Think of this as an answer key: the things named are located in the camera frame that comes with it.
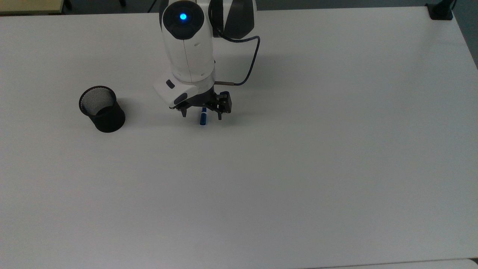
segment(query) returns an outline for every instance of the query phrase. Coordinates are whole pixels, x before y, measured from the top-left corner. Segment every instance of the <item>mesh pen holder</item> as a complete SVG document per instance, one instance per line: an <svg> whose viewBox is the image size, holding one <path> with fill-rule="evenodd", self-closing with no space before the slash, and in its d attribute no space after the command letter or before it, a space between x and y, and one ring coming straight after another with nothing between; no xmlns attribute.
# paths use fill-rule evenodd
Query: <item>mesh pen holder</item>
<svg viewBox="0 0 478 269"><path fill-rule="evenodd" d="M99 131L111 133L124 124L124 111L116 101L116 94L108 87L95 86L87 89L80 97L79 106Z"/></svg>

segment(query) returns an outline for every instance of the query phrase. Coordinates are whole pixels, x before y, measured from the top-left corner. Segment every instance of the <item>mesh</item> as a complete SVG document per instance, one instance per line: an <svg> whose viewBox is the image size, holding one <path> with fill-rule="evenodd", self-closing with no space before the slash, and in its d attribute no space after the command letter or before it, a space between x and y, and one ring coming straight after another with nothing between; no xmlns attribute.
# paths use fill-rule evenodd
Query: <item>mesh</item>
<svg viewBox="0 0 478 269"><path fill-rule="evenodd" d="M90 116L96 116L100 110L111 107L114 103L112 91L104 87L91 88L81 98L81 107Z"/></svg>

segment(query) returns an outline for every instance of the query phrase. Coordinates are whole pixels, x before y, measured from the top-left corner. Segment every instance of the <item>floor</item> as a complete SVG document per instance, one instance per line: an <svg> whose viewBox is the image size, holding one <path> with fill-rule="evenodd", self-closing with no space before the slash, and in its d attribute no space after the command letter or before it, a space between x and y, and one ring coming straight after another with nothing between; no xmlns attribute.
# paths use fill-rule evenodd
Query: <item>floor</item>
<svg viewBox="0 0 478 269"><path fill-rule="evenodd" d="M121 7L119 0L70 0L72 9L63 8L65 14L146 13L154 0L126 0ZM159 2L151 12L158 12ZM258 10L333 9L364 7L424 6L438 0L256 0ZM478 67L478 0L457 0L454 14L471 55Z"/></svg>

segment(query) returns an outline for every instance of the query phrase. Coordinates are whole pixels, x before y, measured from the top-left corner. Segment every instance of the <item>white robot link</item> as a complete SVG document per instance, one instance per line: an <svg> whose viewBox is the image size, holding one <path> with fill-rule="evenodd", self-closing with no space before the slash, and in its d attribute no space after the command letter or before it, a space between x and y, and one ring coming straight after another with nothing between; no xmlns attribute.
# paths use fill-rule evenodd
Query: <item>white robot link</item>
<svg viewBox="0 0 478 269"><path fill-rule="evenodd" d="M191 106L231 112L229 92L214 92L214 85L239 86L252 71L259 49L258 36L241 39L254 28L255 0L161 0L159 20L170 66L153 84L171 109L186 117ZM212 38L241 43L257 39L249 72L241 83L216 81Z"/></svg>

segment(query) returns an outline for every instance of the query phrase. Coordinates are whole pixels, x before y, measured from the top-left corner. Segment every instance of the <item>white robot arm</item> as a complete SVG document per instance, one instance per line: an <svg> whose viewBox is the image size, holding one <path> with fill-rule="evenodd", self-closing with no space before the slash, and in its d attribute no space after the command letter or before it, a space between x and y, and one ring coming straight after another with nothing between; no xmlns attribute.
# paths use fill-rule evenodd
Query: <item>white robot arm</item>
<svg viewBox="0 0 478 269"><path fill-rule="evenodd" d="M160 25L171 65L153 87L171 109L181 111L186 117L191 106L207 107L217 112L219 119L222 113L231 112L229 93L214 92L214 84L219 83L215 78L212 38L219 35L233 42L251 40L232 40L230 37L247 35L254 28L255 13L255 0L160 2Z"/></svg>

